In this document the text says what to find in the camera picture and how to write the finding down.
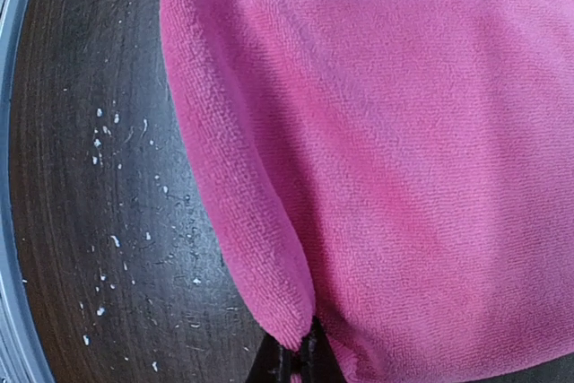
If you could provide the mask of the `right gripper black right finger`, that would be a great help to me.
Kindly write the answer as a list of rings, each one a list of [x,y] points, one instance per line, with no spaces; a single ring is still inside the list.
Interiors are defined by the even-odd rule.
[[[309,333],[303,338],[299,357],[302,383],[346,383],[317,317],[313,317]]]

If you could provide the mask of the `pink towel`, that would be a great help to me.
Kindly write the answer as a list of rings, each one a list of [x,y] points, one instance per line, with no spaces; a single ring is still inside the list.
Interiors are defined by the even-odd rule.
[[[346,382],[573,351],[573,0],[161,0],[182,139],[237,289]]]

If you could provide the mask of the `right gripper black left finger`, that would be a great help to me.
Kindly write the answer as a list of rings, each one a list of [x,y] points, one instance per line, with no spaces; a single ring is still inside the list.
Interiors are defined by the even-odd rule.
[[[246,383],[290,383],[294,352],[266,334],[245,380]]]

